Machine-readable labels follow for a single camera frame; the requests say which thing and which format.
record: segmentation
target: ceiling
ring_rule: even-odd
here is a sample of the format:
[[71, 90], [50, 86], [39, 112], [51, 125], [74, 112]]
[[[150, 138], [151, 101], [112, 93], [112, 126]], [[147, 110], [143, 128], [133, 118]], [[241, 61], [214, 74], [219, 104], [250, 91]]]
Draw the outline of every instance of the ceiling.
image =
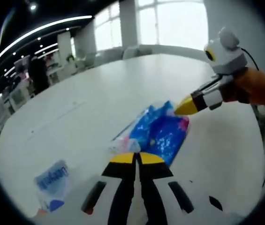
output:
[[[115, 0], [0, 0], [0, 52], [10, 43], [41, 25], [54, 22], [60, 19], [74, 16], [92, 15], [110, 5]], [[265, 1], [254, 1], [258, 9], [265, 17]], [[36, 3], [37, 9], [30, 11], [32, 3]], [[22, 55], [34, 54], [44, 47], [55, 44], [57, 35], [70, 27], [71, 35], [83, 29], [91, 19], [78, 20], [58, 24], [50, 28], [39, 31], [21, 41], [18, 45], [10, 49], [0, 58], [0, 86], [5, 86], [4, 70], [9, 70], [13, 63], [20, 59]]]

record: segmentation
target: desk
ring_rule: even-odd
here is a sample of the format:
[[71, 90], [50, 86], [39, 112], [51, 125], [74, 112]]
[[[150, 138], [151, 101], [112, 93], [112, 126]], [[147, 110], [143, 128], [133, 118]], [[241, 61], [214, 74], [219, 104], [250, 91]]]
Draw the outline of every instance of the desk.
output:
[[[212, 74], [205, 62], [160, 54], [102, 65], [48, 88], [4, 126], [2, 184], [19, 208], [34, 216], [36, 175], [59, 159], [76, 168], [79, 180], [101, 174], [110, 140], [143, 109], [169, 99], [180, 102]], [[245, 216], [259, 201], [264, 160], [252, 108], [227, 103], [190, 116], [189, 133], [171, 170], [177, 180], [204, 188], [225, 211]]]

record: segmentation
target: window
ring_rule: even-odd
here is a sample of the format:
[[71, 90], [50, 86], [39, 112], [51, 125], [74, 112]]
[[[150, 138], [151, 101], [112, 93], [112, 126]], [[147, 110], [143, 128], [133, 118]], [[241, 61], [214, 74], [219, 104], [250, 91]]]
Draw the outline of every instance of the window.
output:
[[97, 51], [122, 46], [119, 2], [96, 15], [95, 40]]
[[72, 49], [72, 55], [74, 56], [74, 58], [76, 58], [76, 49], [75, 49], [75, 42], [74, 42], [74, 38], [71, 38], [71, 49]]
[[141, 44], [203, 50], [208, 42], [205, 5], [200, 0], [138, 0]]

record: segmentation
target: person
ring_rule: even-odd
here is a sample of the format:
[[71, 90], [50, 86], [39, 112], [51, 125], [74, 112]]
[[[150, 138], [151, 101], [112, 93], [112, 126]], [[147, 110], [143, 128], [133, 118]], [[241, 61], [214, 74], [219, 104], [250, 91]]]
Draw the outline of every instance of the person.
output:
[[43, 59], [33, 57], [29, 63], [28, 73], [33, 81], [36, 95], [49, 88], [46, 62]]
[[249, 101], [255, 105], [265, 105], [265, 73], [247, 68], [243, 75], [235, 79], [237, 87], [250, 94]]

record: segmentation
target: round table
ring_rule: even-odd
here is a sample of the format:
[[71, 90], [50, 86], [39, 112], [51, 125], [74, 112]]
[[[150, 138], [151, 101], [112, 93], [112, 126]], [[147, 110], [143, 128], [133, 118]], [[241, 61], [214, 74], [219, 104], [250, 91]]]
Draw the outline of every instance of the round table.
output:
[[[33, 178], [64, 159], [76, 180], [101, 174], [110, 141], [152, 103], [183, 97], [208, 81], [208, 64], [173, 55], [121, 60], [87, 70], [37, 95], [0, 135], [0, 180], [29, 217], [40, 207]], [[226, 103], [190, 116], [171, 171], [247, 215], [262, 191], [264, 150], [250, 105]]]

